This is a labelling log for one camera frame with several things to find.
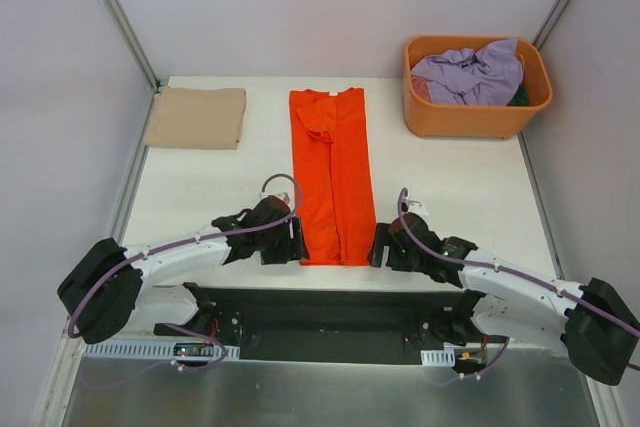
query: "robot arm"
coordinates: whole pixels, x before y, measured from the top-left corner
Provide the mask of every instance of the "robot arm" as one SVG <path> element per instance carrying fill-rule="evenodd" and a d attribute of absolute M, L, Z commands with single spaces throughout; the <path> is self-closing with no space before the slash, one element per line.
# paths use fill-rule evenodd
<path fill-rule="evenodd" d="M 110 270 L 77 320 L 87 344 L 106 340 L 120 330 L 154 330 L 156 322 L 178 325 L 197 321 L 205 302 L 194 284 L 156 287 L 178 275 L 246 259 L 260 252 L 263 264 L 308 258 L 300 219 L 287 205 L 288 197 L 267 196 L 255 208 L 219 217 L 188 236 L 159 245 L 121 247 L 112 239 L 96 243 L 58 288 L 70 315 Z M 279 225 L 268 227 L 282 221 Z"/>
<path fill-rule="evenodd" d="M 403 213 L 402 221 L 399 217 L 377 225 L 372 266 L 382 265 L 385 247 L 386 265 L 393 270 L 422 272 L 436 282 L 464 289 L 456 307 L 429 321 L 429 330 L 443 342 L 465 345 L 478 332 L 515 338 L 568 357 L 595 380 L 620 382 L 638 339 L 572 300 L 586 300 L 638 329 L 636 318 L 606 282 L 592 279 L 581 285 L 549 279 L 498 259 L 472 242 L 457 237 L 441 240 L 413 212 Z"/>

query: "green cloth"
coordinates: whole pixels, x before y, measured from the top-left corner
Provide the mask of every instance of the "green cloth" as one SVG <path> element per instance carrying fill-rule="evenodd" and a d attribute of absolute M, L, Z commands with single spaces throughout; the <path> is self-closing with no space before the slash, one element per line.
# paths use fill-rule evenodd
<path fill-rule="evenodd" d="M 524 85 L 520 84 L 518 90 L 516 91 L 516 95 L 513 96 L 511 102 L 507 105 L 516 106 L 516 107 L 526 107 L 529 105 L 529 92 Z"/>

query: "purple cloth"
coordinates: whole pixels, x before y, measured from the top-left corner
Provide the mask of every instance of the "purple cloth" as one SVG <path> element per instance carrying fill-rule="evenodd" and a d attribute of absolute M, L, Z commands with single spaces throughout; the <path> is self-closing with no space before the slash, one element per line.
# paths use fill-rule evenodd
<path fill-rule="evenodd" d="M 517 39 L 492 42 L 473 49 L 447 50 L 425 57 L 412 75 L 429 79 L 435 104 L 507 105 L 522 83 L 522 64 L 516 57 Z"/>

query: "pile of laundry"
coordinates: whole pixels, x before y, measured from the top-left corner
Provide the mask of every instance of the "pile of laundry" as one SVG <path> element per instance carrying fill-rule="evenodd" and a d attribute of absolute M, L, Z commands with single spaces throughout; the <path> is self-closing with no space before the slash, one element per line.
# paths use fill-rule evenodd
<path fill-rule="evenodd" d="M 413 89 L 434 104 L 529 105 L 517 47 L 517 39 L 505 39 L 478 52 L 467 48 L 429 55 L 411 69 Z"/>

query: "plastic container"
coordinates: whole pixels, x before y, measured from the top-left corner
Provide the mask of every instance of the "plastic container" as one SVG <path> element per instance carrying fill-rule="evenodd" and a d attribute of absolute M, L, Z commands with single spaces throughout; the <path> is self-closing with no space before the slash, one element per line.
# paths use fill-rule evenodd
<path fill-rule="evenodd" d="M 517 55 L 524 66 L 523 84 L 529 92 L 529 106 L 449 105 L 427 102 L 413 90 L 411 69 L 427 55 L 449 49 L 479 50 L 505 37 L 423 35 L 407 43 L 403 73 L 404 118 L 411 132 L 420 137 L 498 137 L 508 139 L 524 129 L 553 98 L 549 76 L 538 50 L 518 41 Z"/>

